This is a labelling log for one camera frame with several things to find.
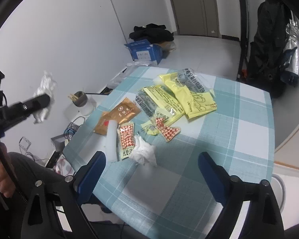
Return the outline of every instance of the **yellow plastic bag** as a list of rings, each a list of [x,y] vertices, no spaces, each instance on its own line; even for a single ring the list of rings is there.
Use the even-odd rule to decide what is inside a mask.
[[[170,117],[167,118],[165,121],[165,124],[167,126],[170,126],[185,114],[182,106],[179,104],[177,99],[175,99],[172,95],[166,92],[162,86],[149,86],[143,88],[143,90],[157,104],[157,106],[160,109],[165,109],[166,114],[169,113]]]
[[[206,91],[193,70],[184,69],[178,72],[162,74],[159,77],[175,94],[189,119],[217,109],[211,93]]]
[[[156,136],[159,134],[159,130],[156,126],[149,120],[141,124],[142,130],[145,131],[148,135]]]
[[[163,118],[164,123],[170,126],[185,114],[177,99],[165,89],[162,86],[149,86],[141,89],[136,95],[136,102],[154,126],[157,117]]]

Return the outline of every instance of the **table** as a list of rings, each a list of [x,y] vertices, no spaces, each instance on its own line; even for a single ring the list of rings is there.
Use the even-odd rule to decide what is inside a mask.
[[[134,100],[142,87],[153,85],[159,74],[175,70],[139,67],[97,107],[64,149],[77,171],[97,150],[105,137],[93,128],[103,111],[114,108],[125,97]],[[125,159],[108,164],[93,193],[127,224],[151,239],[204,238],[219,210],[201,175],[199,153],[209,152],[216,164],[243,181],[271,179],[274,125],[270,95],[231,80],[198,74],[213,88],[218,109],[188,122],[174,123],[181,132],[167,143],[161,134],[145,135],[140,124],[144,112],[132,121],[135,130],[156,145],[158,167],[136,165]]]

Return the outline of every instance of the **blue cardboard box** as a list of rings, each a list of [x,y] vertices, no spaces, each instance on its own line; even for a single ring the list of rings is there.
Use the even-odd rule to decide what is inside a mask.
[[[130,50],[134,61],[153,61],[158,65],[162,60],[161,46],[151,44],[147,39],[125,44],[125,46]]]

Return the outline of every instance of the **crumpled tissue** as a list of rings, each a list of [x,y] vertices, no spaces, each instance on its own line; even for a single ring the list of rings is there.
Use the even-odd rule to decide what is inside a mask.
[[[133,159],[139,164],[145,164],[146,162],[149,162],[153,166],[157,166],[156,157],[154,154],[156,146],[152,146],[148,142],[145,142],[144,139],[139,135],[134,136],[134,138],[135,147],[129,155],[129,158]]]
[[[54,93],[53,90],[56,87],[56,81],[53,80],[52,74],[44,71],[44,75],[41,79],[40,86],[38,87],[37,91],[34,93],[35,96],[39,96],[42,94],[48,94],[50,96],[50,104],[48,107],[33,113],[33,117],[35,118],[34,123],[42,123],[46,120],[50,114],[52,104],[54,104]]]

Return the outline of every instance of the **metal bolt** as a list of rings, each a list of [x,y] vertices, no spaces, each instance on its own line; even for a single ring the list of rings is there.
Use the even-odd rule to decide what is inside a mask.
[[[68,175],[65,177],[65,181],[66,182],[71,182],[73,180],[73,176],[72,175]]]
[[[269,181],[267,181],[267,180],[262,180],[262,185],[264,185],[264,186],[269,186]]]
[[[38,181],[35,182],[35,186],[36,187],[39,187],[41,185],[42,185],[42,181],[41,180],[38,180]]]
[[[233,182],[238,182],[239,181],[239,177],[236,176],[236,175],[232,175],[232,176],[230,176],[230,180],[233,181]]]

